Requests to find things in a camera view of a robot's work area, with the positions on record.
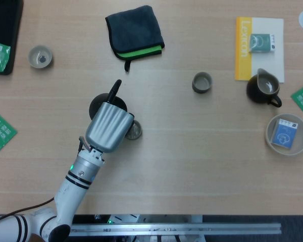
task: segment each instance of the black tray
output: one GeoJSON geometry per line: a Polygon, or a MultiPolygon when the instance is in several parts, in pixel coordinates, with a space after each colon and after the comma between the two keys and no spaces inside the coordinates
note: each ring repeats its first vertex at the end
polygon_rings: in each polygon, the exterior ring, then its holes
{"type": "Polygon", "coordinates": [[[0,44],[11,47],[8,63],[5,70],[0,72],[0,75],[8,75],[14,68],[23,5],[23,0],[0,0],[0,44]]]}

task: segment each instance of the yellow booklet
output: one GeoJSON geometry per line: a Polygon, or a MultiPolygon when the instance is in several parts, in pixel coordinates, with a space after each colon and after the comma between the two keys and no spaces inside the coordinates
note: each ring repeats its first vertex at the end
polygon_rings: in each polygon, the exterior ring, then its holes
{"type": "Polygon", "coordinates": [[[237,17],[235,79],[248,81],[259,68],[272,73],[280,83],[284,82],[284,20],[273,18],[237,17]],[[274,34],[275,51],[249,53],[251,34],[274,34]]]}

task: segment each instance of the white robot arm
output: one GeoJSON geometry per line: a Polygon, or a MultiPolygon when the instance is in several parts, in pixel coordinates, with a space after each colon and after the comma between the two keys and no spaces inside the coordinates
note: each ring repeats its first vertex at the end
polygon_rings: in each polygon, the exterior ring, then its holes
{"type": "Polygon", "coordinates": [[[74,214],[104,164],[102,154],[113,152],[133,124],[132,114],[113,105],[120,85],[121,80],[114,84],[86,131],[90,146],[80,139],[76,160],[54,197],[56,212],[43,208],[32,214],[0,217],[0,242],[27,242],[32,233],[46,242],[61,242],[68,237],[74,214]]]}

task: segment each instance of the small dark cup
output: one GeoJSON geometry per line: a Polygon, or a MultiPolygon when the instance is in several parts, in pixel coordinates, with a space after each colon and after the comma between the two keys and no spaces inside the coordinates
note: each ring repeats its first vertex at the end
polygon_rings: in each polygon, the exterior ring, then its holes
{"type": "Polygon", "coordinates": [[[282,101],[277,96],[278,92],[279,82],[277,78],[264,69],[258,69],[257,75],[253,76],[247,84],[248,97],[257,103],[281,107],[282,101]]]}

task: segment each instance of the white bowl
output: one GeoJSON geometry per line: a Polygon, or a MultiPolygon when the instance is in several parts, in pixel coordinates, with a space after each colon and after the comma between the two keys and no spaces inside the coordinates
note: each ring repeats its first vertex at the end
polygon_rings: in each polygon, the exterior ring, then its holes
{"type": "Polygon", "coordinates": [[[265,138],[266,138],[266,142],[267,142],[268,146],[271,147],[277,153],[286,155],[286,156],[297,155],[303,151],[303,120],[300,117],[293,115],[293,114],[289,114],[289,113],[279,114],[279,115],[273,117],[269,121],[267,128],[266,128],[265,138]],[[290,149],[286,149],[284,147],[271,144],[271,139],[273,136],[276,121],[280,118],[285,119],[290,122],[298,123],[296,135],[295,135],[292,147],[290,149]]]}
{"type": "Polygon", "coordinates": [[[43,45],[35,46],[28,54],[28,62],[34,68],[47,67],[53,58],[53,54],[49,48],[43,45]]]}

